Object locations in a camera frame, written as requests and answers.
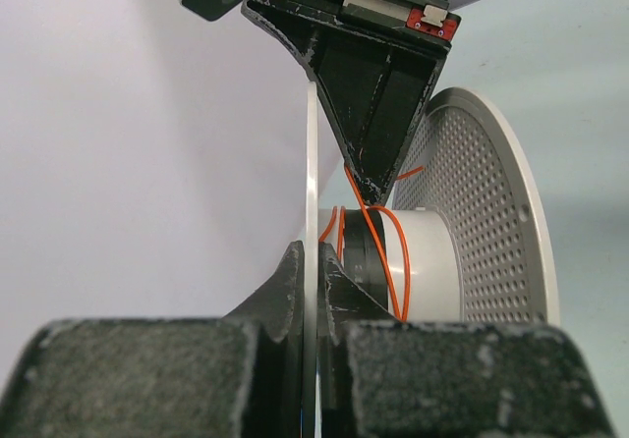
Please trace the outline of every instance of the orange wire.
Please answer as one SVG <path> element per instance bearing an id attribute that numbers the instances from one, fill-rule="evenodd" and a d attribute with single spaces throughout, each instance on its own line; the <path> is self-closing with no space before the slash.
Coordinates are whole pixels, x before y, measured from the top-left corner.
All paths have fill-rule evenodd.
<path id="1" fill-rule="evenodd" d="M 402 257 L 404 259 L 404 306 L 402 307 L 402 321 L 406 322 L 409 318 L 409 304 L 411 303 L 411 260 L 409 256 L 409 247 L 406 244 L 406 237 L 404 236 L 404 230 L 402 224 L 386 207 L 380 205 L 373 205 L 372 209 L 379 210 L 388 216 L 397 230 L 397 235 L 400 238 L 400 244 L 402 245 Z"/>
<path id="2" fill-rule="evenodd" d="M 421 171 L 424 171 L 424 167 L 423 166 L 418 166 L 414 170 L 407 171 L 406 173 L 398 176 L 395 181 L 405 180 L 406 178 L 410 178 L 413 175 L 417 175 Z"/>
<path id="3" fill-rule="evenodd" d="M 389 287 L 389 292 L 391 293 L 391 303 L 393 304 L 393 313 L 396 318 L 401 319 L 400 315 L 400 306 L 397 303 L 397 295 L 395 294 L 395 285 L 393 284 L 393 278 L 391 277 L 391 271 L 389 270 L 389 264 L 386 261 L 386 254 L 384 254 L 384 248 L 382 247 L 382 243 L 380 242 L 380 237 L 377 235 L 377 231 L 373 226 L 372 219 L 367 212 L 367 208 L 365 207 L 365 203 L 363 202 L 363 198 L 356 187 L 356 183 L 354 182 L 354 178 L 350 173 L 349 168 L 345 167 L 345 174 L 347 175 L 347 179 L 352 186 L 352 191 L 354 191 L 354 195 L 358 200 L 359 205 L 361 206 L 361 212 L 363 212 L 363 216 L 365 217 L 365 222 L 367 222 L 367 226 L 370 228 L 370 232 L 372 233 L 373 242 L 375 243 L 375 248 L 377 249 L 377 254 L 380 255 L 380 261 L 382 262 L 382 268 L 384 268 L 384 276 L 386 277 L 386 284 Z"/>
<path id="4" fill-rule="evenodd" d="M 319 243 L 325 242 L 325 239 L 327 239 L 327 236 L 330 235 L 330 232 L 334 228 L 335 221 L 336 221 L 336 207 L 332 209 L 332 216 L 330 217 L 330 221 L 327 223 L 327 227 L 325 227 L 325 230 L 323 231 L 321 236 L 318 238 Z"/>
<path id="5" fill-rule="evenodd" d="M 345 232 L 345 206 L 341 206 L 341 213 L 338 216 L 338 238 L 336 240 L 336 256 L 343 262 L 343 232 Z"/>

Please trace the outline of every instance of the perforated plate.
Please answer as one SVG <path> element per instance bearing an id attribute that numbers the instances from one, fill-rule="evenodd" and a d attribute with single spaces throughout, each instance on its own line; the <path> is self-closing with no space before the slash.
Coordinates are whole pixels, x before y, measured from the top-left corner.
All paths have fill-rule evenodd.
<path id="1" fill-rule="evenodd" d="M 542 202 L 504 116 L 467 89 L 437 95 L 415 135 L 393 208 L 425 207 L 444 219 L 457 253 L 461 318 L 559 323 Z"/>

